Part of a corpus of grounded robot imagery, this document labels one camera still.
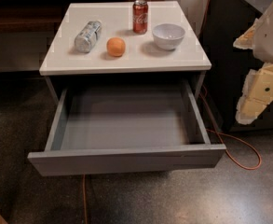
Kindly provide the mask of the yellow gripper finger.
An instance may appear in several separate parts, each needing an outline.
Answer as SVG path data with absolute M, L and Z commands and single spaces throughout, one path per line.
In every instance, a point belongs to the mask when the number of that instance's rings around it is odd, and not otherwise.
M 237 104 L 236 121 L 242 125 L 254 122 L 273 102 L 273 63 L 250 70 L 245 78 L 242 95 Z
M 255 25 L 252 25 L 244 34 L 239 36 L 233 43 L 233 47 L 237 49 L 253 49 L 253 37 Z

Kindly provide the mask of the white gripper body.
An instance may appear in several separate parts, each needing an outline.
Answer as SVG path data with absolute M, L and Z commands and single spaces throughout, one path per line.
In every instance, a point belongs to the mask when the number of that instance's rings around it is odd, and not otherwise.
M 265 63 L 273 63 L 273 2 L 255 22 L 253 55 Z

